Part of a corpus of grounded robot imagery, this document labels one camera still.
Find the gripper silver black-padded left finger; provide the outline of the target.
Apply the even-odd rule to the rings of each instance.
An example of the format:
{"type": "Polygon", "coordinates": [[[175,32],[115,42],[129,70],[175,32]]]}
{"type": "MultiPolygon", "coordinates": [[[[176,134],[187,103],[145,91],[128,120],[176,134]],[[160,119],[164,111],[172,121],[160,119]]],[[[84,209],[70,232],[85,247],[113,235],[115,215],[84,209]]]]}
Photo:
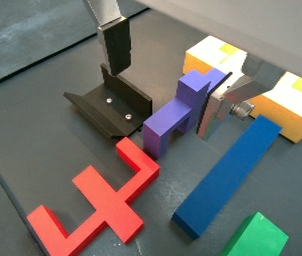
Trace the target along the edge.
{"type": "Polygon", "coordinates": [[[82,0],[97,25],[109,74],[119,75],[131,66],[129,20],[116,0],[82,0]]]}

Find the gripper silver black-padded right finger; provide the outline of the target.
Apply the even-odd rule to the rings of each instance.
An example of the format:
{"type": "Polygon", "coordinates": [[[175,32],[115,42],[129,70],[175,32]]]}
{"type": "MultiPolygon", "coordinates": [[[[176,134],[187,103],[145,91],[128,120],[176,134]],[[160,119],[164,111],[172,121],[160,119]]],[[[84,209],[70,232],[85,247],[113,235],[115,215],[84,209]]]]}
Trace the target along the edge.
{"type": "Polygon", "coordinates": [[[267,69],[268,65],[260,58],[247,55],[232,57],[225,66],[208,72],[213,79],[196,127],[200,139],[209,138],[228,115],[239,119],[247,117],[253,108],[247,100],[271,89],[267,69]]]}

